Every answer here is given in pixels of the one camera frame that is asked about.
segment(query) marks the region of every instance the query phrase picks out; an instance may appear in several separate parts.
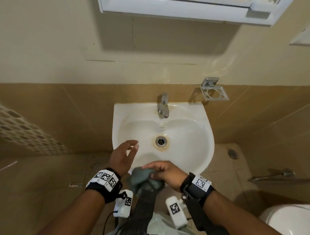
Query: qr code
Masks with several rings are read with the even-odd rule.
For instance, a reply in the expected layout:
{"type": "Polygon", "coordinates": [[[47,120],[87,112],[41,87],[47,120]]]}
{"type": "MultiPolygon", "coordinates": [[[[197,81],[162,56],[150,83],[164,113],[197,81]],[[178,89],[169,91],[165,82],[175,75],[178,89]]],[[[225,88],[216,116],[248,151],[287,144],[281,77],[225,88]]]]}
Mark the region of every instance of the qr code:
{"type": "Polygon", "coordinates": [[[172,214],[174,215],[175,213],[178,213],[180,211],[180,208],[177,203],[174,203],[169,206],[171,209],[172,214]]]}
{"type": "Polygon", "coordinates": [[[98,173],[94,176],[94,178],[99,178],[99,177],[101,176],[101,174],[102,174],[102,172],[98,172],[98,173]]]}
{"type": "Polygon", "coordinates": [[[100,177],[100,179],[103,179],[103,180],[107,181],[110,177],[111,177],[111,176],[110,176],[109,174],[104,173],[104,174],[100,177]]]}
{"type": "Polygon", "coordinates": [[[126,206],[130,206],[131,205],[131,198],[126,197],[125,205],[126,206]]]}
{"type": "Polygon", "coordinates": [[[202,180],[204,180],[204,181],[208,181],[206,178],[203,178],[202,176],[200,177],[202,180]]]}
{"type": "Polygon", "coordinates": [[[200,188],[203,188],[203,186],[205,186],[205,184],[206,183],[204,181],[200,180],[200,179],[198,179],[197,182],[196,182],[196,185],[198,187],[200,187],[200,188]]]}
{"type": "Polygon", "coordinates": [[[111,179],[109,180],[109,185],[110,185],[112,188],[114,187],[114,185],[116,185],[116,181],[115,181],[114,178],[111,178],[111,179]]]}

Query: toilet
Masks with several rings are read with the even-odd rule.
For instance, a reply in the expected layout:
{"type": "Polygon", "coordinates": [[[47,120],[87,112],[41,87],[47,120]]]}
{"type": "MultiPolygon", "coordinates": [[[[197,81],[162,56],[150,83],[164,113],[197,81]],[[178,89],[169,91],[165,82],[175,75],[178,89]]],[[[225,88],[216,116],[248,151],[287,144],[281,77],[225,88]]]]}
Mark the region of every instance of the toilet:
{"type": "Polygon", "coordinates": [[[290,204],[266,209],[259,218],[283,235],[308,235],[310,204],[290,204]]]}

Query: floor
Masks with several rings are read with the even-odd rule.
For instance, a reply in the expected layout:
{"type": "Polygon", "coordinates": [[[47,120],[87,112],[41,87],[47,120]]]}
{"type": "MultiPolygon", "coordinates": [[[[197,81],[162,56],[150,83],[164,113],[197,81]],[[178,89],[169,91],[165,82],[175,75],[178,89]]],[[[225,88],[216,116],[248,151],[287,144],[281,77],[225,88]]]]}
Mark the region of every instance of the floor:
{"type": "MultiPolygon", "coordinates": [[[[109,153],[97,153],[1,160],[0,169],[17,161],[0,171],[1,233],[26,235],[38,232],[84,190],[95,174],[91,166],[100,162],[104,167],[109,156],[109,153]],[[84,187],[69,188],[70,183],[83,183],[84,187]]],[[[254,215],[266,208],[255,185],[247,182],[251,173],[237,144],[216,144],[213,159],[201,175],[210,180],[217,191],[254,215]],[[237,152],[237,160],[228,157],[229,148],[237,152]]],[[[105,207],[92,235],[102,234],[106,217],[113,208],[113,203],[105,207]]],[[[188,226],[200,233],[192,221],[188,226]]],[[[113,228],[111,216],[106,233],[113,228]]]]}

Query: black wrist strap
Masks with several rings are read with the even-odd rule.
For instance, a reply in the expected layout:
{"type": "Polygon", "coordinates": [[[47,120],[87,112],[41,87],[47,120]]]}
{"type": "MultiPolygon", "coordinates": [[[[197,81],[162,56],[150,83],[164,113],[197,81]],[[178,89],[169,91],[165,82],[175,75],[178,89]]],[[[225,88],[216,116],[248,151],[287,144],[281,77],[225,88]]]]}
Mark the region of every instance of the black wrist strap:
{"type": "Polygon", "coordinates": [[[212,191],[215,189],[210,185],[208,190],[205,192],[199,186],[192,183],[195,179],[195,175],[193,173],[189,173],[189,176],[183,181],[180,187],[180,191],[184,194],[189,194],[192,198],[198,199],[199,204],[203,207],[207,197],[211,194],[212,191]]]}
{"type": "Polygon", "coordinates": [[[106,168],[102,171],[99,171],[89,181],[85,190],[89,189],[96,190],[104,197],[105,204],[108,204],[110,202],[115,201],[122,187],[123,184],[121,182],[120,175],[112,168],[106,168]]]}

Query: chrome faucet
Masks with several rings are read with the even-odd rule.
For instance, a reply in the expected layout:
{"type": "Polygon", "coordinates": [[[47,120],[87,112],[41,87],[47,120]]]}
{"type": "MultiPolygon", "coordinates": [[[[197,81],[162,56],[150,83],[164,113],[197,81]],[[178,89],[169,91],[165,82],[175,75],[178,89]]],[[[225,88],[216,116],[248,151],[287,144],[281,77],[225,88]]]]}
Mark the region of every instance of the chrome faucet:
{"type": "Polygon", "coordinates": [[[158,112],[162,114],[164,118],[169,117],[168,98],[169,96],[167,92],[162,93],[161,102],[158,106],[158,112]]]}

